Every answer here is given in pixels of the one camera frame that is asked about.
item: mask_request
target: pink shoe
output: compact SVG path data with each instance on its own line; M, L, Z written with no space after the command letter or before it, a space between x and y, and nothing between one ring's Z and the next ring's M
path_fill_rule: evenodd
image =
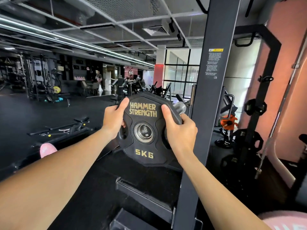
M45 156L48 156L54 152L56 152L57 149L50 143L43 143L40 146L40 158L43 158Z

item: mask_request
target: air vent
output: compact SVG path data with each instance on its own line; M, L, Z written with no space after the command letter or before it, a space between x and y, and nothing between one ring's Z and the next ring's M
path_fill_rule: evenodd
M143 30L151 36L169 35L169 25L165 20L157 20L143 24Z

